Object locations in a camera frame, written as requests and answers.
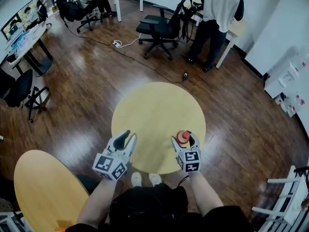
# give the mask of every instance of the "black table leg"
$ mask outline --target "black table leg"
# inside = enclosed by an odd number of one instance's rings
[[[38,68],[38,66],[32,61],[32,59],[29,57],[28,53],[24,55],[25,60],[31,65],[31,67],[36,71],[38,76],[43,75],[44,73]]]
[[[49,53],[49,51],[47,50],[47,48],[45,47],[45,45],[43,44],[43,42],[41,41],[41,39],[38,40],[38,43],[40,45],[40,47],[42,48],[42,50],[44,51],[44,53],[47,55],[47,57],[52,60],[53,56]]]
[[[41,64],[37,61],[37,59],[32,55],[32,53],[30,51],[27,52],[27,55],[31,58],[31,60],[33,61],[33,63],[36,66],[40,66]]]
[[[13,67],[13,69],[14,68],[16,68],[17,70],[18,70],[18,72],[19,72],[19,74],[23,74],[23,72],[22,72],[22,70],[21,70],[21,68],[19,67],[19,65],[18,64],[16,64],[14,67]]]

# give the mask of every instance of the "white sneaker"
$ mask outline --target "white sneaker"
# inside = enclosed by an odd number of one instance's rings
[[[162,183],[161,177],[158,174],[149,174],[149,180],[153,187]]]
[[[141,187],[141,174],[134,172],[131,176],[131,183],[133,187]]]

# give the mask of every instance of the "computer monitor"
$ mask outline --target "computer monitor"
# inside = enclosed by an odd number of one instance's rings
[[[18,26],[15,24],[14,26],[11,27],[10,34],[13,35],[17,30],[18,30]]]

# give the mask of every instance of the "round yellow table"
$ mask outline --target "round yellow table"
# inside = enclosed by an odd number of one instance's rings
[[[75,224],[88,192],[60,161],[31,150],[18,160],[14,173],[17,201],[35,232],[54,232]]]
[[[168,174],[180,170],[171,136],[188,130],[203,145],[206,123],[202,109],[187,91],[168,83],[149,83],[133,90],[117,105],[112,135],[125,130],[137,135],[131,157],[133,167],[147,173]]]

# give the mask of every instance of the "white cable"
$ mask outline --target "white cable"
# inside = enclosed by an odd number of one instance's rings
[[[114,40],[114,41],[120,43],[120,47],[117,47],[117,48],[122,48],[122,47],[125,47],[125,46],[128,46],[128,45],[132,45],[136,40],[139,40],[139,39],[140,39],[140,36],[141,36],[141,33],[140,33],[139,37],[138,37],[137,39],[135,39],[131,44],[122,45],[122,42],[121,42],[121,41],[118,41],[118,40]]]

